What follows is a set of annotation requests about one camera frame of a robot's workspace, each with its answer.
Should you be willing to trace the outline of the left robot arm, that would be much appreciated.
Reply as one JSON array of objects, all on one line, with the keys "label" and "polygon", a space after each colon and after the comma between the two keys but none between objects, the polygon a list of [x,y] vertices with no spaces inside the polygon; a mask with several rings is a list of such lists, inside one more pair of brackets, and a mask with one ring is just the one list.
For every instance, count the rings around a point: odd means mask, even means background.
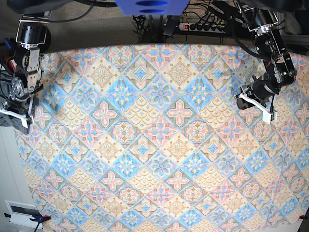
[{"label": "left robot arm", "polygon": [[240,110],[256,106],[262,111],[262,120],[269,124],[277,120],[278,113],[274,110],[275,96],[279,95],[282,87],[295,82],[297,70],[281,37],[277,17],[267,10],[255,7],[243,8],[239,0],[234,4],[248,30],[256,34],[254,42],[256,52],[243,45],[235,34],[233,38],[249,55],[261,59],[266,69],[263,75],[252,76],[249,84],[242,85],[240,93],[234,98]]}]

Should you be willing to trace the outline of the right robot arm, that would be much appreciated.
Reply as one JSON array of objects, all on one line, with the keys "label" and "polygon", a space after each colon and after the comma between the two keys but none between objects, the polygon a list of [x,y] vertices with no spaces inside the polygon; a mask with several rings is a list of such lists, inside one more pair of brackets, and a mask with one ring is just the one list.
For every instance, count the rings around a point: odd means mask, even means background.
[{"label": "right robot arm", "polygon": [[49,13],[23,14],[16,38],[4,39],[8,57],[0,59],[0,125],[29,133],[43,89],[43,52],[51,41]]}]

